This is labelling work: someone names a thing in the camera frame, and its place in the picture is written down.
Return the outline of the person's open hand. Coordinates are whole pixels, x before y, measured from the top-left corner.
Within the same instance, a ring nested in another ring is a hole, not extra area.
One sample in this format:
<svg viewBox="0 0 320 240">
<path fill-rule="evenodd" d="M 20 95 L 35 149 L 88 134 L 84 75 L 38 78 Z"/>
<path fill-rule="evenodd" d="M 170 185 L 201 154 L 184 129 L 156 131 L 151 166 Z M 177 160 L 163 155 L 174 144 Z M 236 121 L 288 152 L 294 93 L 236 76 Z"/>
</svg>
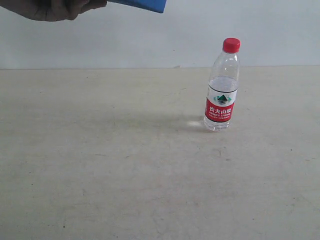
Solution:
<svg viewBox="0 0 320 240">
<path fill-rule="evenodd" d="M 89 10 L 104 8 L 106 0 L 2 0 L 0 6 L 30 20 L 75 20 Z"/>
</svg>

